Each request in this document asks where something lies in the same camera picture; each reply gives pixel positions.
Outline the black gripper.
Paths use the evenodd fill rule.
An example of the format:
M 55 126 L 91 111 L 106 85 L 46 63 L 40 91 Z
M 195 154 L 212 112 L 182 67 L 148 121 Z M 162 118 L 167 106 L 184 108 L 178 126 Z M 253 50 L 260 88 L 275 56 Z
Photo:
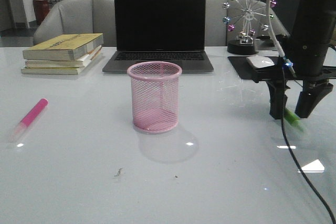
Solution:
M 288 86 L 283 80 L 303 80 L 295 114 L 308 118 L 319 102 L 333 90 L 330 82 L 335 79 L 335 66 L 325 66 L 324 60 L 328 44 L 302 43 L 290 37 L 277 35 L 276 42 L 283 55 L 276 58 L 275 65 L 251 68 L 251 78 L 255 82 L 266 81 L 270 95 L 269 114 L 276 120 L 281 119 L 286 105 L 285 91 Z

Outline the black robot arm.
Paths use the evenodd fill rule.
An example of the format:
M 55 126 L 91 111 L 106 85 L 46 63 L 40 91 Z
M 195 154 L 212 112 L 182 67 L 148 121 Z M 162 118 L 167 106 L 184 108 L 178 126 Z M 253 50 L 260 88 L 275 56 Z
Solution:
M 270 93 L 270 115 L 283 117 L 288 80 L 301 80 L 295 113 L 307 118 L 327 95 L 335 78 L 335 67 L 324 66 L 335 28 L 335 0 L 300 0 L 292 33 L 282 43 L 274 41 L 279 57 L 272 67 L 256 69 L 255 82 L 266 81 Z

